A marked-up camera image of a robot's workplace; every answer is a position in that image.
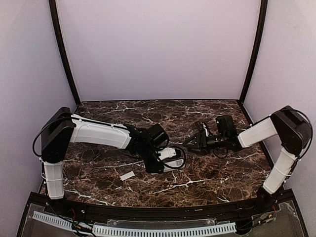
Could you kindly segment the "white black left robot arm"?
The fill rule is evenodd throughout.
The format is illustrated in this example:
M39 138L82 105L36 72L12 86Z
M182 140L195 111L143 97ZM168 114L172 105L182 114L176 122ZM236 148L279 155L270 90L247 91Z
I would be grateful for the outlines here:
M70 143L91 143L127 150L144 161L148 173L162 173L163 160L175 154L173 148L161 147L162 143L168 143L169 137L159 124L148 129L110 124L72 114L67 107L60 108L36 138L40 139L41 152L34 154L43 162L50 199L64 197L63 160Z

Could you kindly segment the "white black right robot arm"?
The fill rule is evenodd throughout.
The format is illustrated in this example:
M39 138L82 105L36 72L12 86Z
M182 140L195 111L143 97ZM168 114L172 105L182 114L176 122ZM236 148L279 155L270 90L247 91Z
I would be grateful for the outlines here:
M261 186L263 193L268 195L275 194L292 175L314 136L313 125L307 115L291 106L271 113L240 133L230 115L219 116L215 121L216 135L209 131L206 123L196 122L198 132L187 138L183 146L190 152L205 155L218 148L238 152L255 144L277 141L278 158Z

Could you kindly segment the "white remote control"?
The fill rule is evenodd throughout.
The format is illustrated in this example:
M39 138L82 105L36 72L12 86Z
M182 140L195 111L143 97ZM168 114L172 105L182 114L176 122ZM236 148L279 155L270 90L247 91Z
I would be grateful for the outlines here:
M185 165L184 160L177 159L164 163L163 161L156 160L146 167L146 171L150 174L166 173L175 169L180 169Z

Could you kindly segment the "white battery cover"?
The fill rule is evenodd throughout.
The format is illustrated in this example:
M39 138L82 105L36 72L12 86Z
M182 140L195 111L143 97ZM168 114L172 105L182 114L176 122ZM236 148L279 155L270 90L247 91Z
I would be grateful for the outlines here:
M135 176L135 173L133 171L131 171L131 172L127 173L127 174L124 174L124 175L120 176L120 179L122 181L125 181L125 180L127 180L127 179L129 179L131 177L134 177L134 176Z

